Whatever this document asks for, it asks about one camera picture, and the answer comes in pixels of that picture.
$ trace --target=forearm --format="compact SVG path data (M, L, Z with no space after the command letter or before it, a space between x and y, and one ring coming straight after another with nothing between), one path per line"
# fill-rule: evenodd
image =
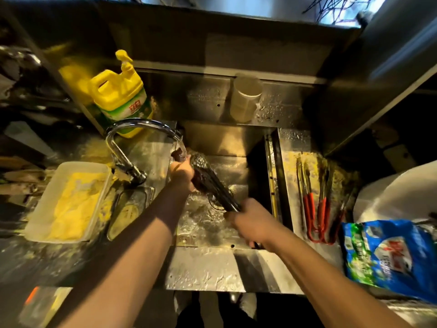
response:
M411 328L288 229L278 228L268 246L286 264L325 327Z
M170 182L117 236L66 299L69 307L75 307L60 327L133 326L167 255L189 193L185 184Z

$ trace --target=plastic bag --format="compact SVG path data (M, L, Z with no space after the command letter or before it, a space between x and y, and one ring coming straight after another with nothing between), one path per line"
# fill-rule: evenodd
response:
M344 223L348 277L437 303L437 251L429 232L409 220Z

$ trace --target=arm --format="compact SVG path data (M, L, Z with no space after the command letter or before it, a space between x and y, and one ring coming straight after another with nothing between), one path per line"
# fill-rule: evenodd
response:
M262 243L287 266L327 328L411 326L328 263L254 199L227 219L250 243Z
M111 242L105 255L93 262L49 326L133 326L167 255L185 201L194 189L189 159L183 164L173 163L170 169L172 180Z

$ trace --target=stainless steel sink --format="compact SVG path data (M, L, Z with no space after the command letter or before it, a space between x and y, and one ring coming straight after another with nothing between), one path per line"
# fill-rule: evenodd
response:
M207 156L212 169L238 202L253 197L272 212L265 142L271 129L191 121L181 122L180 126L185 146ZM213 198L199 192L191 194L179 220L176 245L249 248L223 213Z

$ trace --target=chrome faucet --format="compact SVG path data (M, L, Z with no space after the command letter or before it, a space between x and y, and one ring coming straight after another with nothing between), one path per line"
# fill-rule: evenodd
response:
M114 136L116 132L124 128L152 128L164 132L174 141L182 139L182 134L178 130L172 129L164 123L143 118L125 118L108 127L106 129L106 144L114 155L115 164L122 171L132 177L131 183L135 185L143 183L147 178L147 173L140 171L115 143Z

